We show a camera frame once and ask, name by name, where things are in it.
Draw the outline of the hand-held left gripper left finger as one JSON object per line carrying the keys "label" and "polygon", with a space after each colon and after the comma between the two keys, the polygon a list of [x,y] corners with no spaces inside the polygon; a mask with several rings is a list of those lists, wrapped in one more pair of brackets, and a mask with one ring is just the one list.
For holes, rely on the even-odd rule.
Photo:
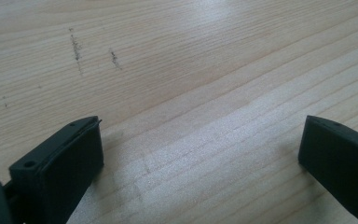
{"label": "hand-held left gripper left finger", "polygon": [[73,121],[9,167],[10,208],[24,224],[65,224],[103,168],[96,116]]}

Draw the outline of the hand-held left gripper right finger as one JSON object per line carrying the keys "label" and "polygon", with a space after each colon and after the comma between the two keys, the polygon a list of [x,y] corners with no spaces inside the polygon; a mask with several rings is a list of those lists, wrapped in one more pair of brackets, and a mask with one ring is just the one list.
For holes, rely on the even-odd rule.
{"label": "hand-held left gripper right finger", "polygon": [[298,162],[358,219],[358,132],[308,116]]}

